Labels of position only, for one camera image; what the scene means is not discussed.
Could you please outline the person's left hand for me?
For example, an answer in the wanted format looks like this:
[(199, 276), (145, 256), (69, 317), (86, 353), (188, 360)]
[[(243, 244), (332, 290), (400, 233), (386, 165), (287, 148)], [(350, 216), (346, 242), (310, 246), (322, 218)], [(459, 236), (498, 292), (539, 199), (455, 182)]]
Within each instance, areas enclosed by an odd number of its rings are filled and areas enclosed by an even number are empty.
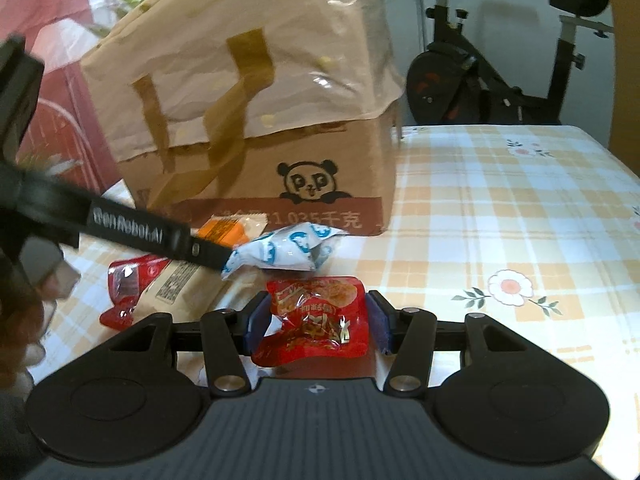
[(50, 273), (35, 288), (12, 269), (1, 279), (1, 390), (26, 396), (32, 388), (29, 367), (46, 352), (40, 342), (56, 300), (63, 297), (58, 276)]

